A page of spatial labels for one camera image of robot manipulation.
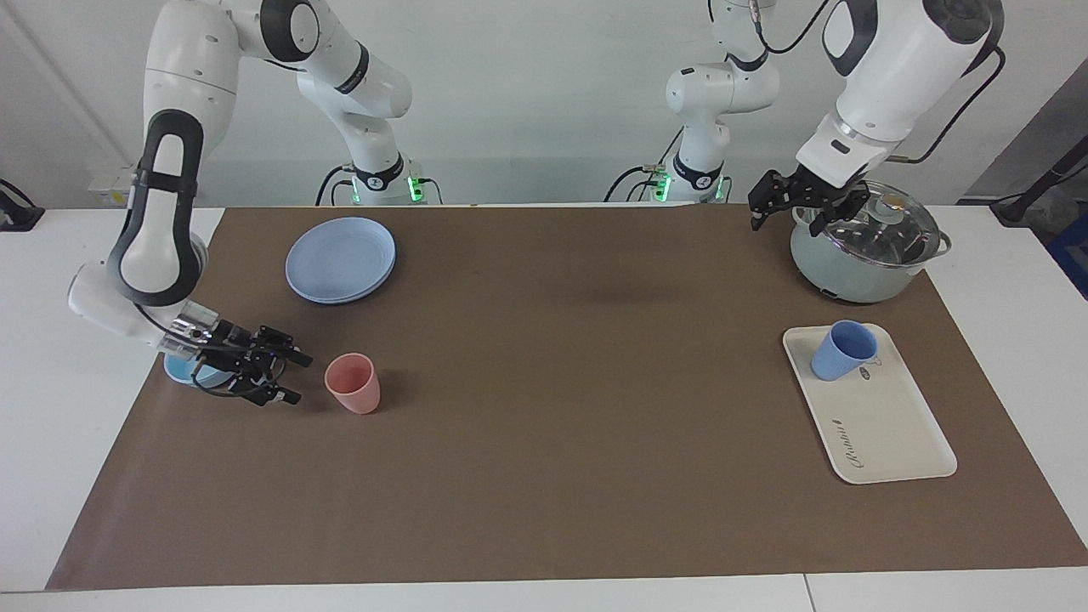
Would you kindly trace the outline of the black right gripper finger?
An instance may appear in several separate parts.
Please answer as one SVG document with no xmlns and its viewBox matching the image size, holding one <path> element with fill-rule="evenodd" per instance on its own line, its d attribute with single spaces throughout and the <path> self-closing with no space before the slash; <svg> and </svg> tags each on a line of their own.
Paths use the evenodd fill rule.
<svg viewBox="0 0 1088 612">
<path fill-rule="evenodd" d="M 310 368 L 314 357 L 297 348 L 294 336 L 269 326 L 260 326 L 255 334 L 255 346 L 259 351 L 275 354 L 280 360 L 292 363 L 302 368 Z"/>
<path fill-rule="evenodd" d="M 292 391 L 290 388 L 280 385 L 275 381 L 260 379 L 254 381 L 249 378 L 236 378 L 233 381 L 233 395 L 249 400 L 257 406 L 264 406 L 268 403 L 285 402 L 289 405 L 297 405 L 302 395 Z"/>
</svg>

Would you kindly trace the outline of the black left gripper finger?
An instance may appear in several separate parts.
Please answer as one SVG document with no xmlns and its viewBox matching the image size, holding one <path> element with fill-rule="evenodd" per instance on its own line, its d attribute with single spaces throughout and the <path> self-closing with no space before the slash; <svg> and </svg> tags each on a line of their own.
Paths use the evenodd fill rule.
<svg viewBox="0 0 1088 612">
<path fill-rule="evenodd" d="M 809 236 L 816 237 L 827 228 L 838 221 L 854 220 L 870 198 L 869 189 L 848 189 L 839 201 L 824 201 L 819 213 L 809 223 Z"/>
<path fill-rule="evenodd" d="M 751 215 L 750 225 L 758 231 L 772 215 L 788 212 L 788 181 L 776 171 L 767 170 L 753 189 L 747 194 L 747 206 Z"/>
</svg>

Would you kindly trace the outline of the pink plastic cup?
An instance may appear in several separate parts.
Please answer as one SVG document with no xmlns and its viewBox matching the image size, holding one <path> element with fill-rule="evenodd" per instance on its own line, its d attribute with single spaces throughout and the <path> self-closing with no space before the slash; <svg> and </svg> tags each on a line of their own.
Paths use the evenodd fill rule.
<svg viewBox="0 0 1088 612">
<path fill-rule="evenodd" d="M 348 353 L 334 358 L 324 371 L 324 385 L 346 411 L 354 414 L 370 414 L 380 406 L 376 365 L 364 354 Z"/>
</svg>

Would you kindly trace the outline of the blue plastic cup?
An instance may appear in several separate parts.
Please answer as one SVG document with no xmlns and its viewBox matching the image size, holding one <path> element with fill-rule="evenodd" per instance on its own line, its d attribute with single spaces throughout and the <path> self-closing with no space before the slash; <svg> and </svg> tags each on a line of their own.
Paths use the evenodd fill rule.
<svg viewBox="0 0 1088 612">
<path fill-rule="evenodd" d="M 854 320 L 839 320 L 813 354 L 811 371 L 823 381 L 834 381 L 870 363 L 877 352 L 878 341 L 870 329 Z"/>
</svg>

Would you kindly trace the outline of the cream tray with Rabbit print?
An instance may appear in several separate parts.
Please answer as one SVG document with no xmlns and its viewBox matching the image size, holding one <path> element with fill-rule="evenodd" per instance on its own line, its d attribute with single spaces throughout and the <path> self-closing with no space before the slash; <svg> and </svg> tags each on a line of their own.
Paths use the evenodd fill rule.
<svg viewBox="0 0 1088 612">
<path fill-rule="evenodd" d="M 875 336 L 875 358 L 834 381 L 811 368 L 830 326 L 791 328 L 782 336 L 833 472 L 851 485 L 955 475 L 956 455 L 893 338 L 881 326 L 865 328 Z"/>
</svg>

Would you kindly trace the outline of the glass pot lid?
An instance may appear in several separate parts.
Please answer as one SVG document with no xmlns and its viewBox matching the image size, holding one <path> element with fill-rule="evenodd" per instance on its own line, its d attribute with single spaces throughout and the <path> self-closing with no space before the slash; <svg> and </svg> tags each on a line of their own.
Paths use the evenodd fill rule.
<svg viewBox="0 0 1088 612">
<path fill-rule="evenodd" d="M 864 264 L 906 269 L 928 264 L 952 248 L 951 238 L 934 216 L 905 191 L 862 181 L 848 191 L 846 201 L 858 201 L 855 216 L 828 222 L 820 235 Z"/>
</svg>

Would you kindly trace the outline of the light blue bowl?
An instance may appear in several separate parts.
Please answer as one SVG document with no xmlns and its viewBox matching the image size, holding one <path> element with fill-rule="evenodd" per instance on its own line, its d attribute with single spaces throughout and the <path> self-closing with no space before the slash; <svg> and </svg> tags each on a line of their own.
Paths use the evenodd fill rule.
<svg viewBox="0 0 1088 612">
<path fill-rule="evenodd" d="M 218 371 L 210 365 L 198 366 L 198 358 L 180 358 L 176 355 L 166 354 L 163 356 L 163 369 L 166 375 L 176 383 L 183 385 L 203 388 L 220 388 L 228 383 L 232 374 Z"/>
</svg>

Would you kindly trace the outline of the pale green electric pot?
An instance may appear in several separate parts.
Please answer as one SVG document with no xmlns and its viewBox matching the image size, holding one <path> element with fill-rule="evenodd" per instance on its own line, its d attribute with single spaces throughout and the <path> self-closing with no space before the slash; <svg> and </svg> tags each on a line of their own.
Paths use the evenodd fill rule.
<svg viewBox="0 0 1088 612">
<path fill-rule="evenodd" d="M 890 301 L 908 287 L 910 282 L 927 266 L 922 264 L 906 269 L 888 269 L 864 264 L 836 248 L 820 234 L 809 236 L 808 227 L 815 216 L 813 209 L 793 209 L 792 217 L 796 225 L 791 233 L 790 247 L 801 276 L 824 295 L 849 303 Z"/>
</svg>

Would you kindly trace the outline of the pale blue round plate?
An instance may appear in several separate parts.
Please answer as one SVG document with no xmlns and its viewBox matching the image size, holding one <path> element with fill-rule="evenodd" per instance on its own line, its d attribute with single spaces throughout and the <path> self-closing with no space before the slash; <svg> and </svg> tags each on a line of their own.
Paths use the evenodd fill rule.
<svg viewBox="0 0 1088 612">
<path fill-rule="evenodd" d="M 302 233 L 285 260 L 288 286 L 301 298 L 334 305 L 361 299 L 392 274 L 396 243 L 383 224 L 333 219 Z"/>
</svg>

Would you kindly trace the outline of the black stand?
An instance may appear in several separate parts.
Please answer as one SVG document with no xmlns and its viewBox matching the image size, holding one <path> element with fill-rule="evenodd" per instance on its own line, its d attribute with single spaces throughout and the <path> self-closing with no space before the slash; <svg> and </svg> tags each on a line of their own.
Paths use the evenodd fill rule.
<svg viewBox="0 0 1088 612">
<path fill-rule="evenodd" d="M 1035 201 L 1038 201 L 1048 189 L 1052 189 L 1052 187 L 1068 181 L 1071 178 L 1077 178 L 1080 172 L 1088 169 L 1088 161 L 1085 161 L 1085 159 L 1088 159 L 1088 134 L 1077 144 L 1074 144 L 1068 152 L 1061 156 L 1058 162 L 1050 167 L 1048 171 L 1044 171 L 1044 174 L 1038 178 L 1028 189 L 991 201 L 989 205 L 990 211 L 996 215 L 996 220 L 1003 227 L 1027 227 L 1026 222 L 1023 221 L 1023 217 L 1026 216 L 1029 207 Z"/>
</svg>

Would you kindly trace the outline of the blue crate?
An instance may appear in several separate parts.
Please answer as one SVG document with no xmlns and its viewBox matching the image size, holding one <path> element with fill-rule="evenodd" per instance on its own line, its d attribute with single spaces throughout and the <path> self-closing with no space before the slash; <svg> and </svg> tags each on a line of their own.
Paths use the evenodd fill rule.
<svg viewBox="0 0 1088 612">
<path fill-rule="evenodd" d="M 1044 244 L 1058 268 L 1088 301 L 1088 212 Z"/>
</svg>

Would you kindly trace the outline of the black clamp object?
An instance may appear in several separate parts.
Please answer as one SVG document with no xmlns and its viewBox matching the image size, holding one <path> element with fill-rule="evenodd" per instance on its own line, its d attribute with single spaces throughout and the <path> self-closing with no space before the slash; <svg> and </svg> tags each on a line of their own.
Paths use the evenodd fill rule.
<svg viewBox="0 0 1088 612">
<path fill-rule="evenodd" d="M 32 201 L 23 189 L 0 178 L 0 213 L 3 215 L 0 232 L 28 232 L 45 212 L 46 209 Z"/>
</svg>

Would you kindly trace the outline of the brown paper table mat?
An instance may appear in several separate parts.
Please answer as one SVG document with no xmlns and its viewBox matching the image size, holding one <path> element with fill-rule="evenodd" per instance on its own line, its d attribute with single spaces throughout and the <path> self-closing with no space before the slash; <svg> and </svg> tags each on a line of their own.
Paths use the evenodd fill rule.
<svg viewBox="0 0 1088 612">
<path fill-rule="evenodd" d="M 928 278 L 820 296 L 792 221 L 738 207 L 372 208 L 376 293 L 288 289 L 292 243 L 345 208 L 233 209 L 194 299 L 314 357 L 296 406 L 150 374 L 50 589 L 497 582 L 1088 564 L 1088 549 Z M 890 333 L 957 457 L 844 484 L 782 336 Z M 324 371 L 376 365 L 378 411 Z"/>
</svg>

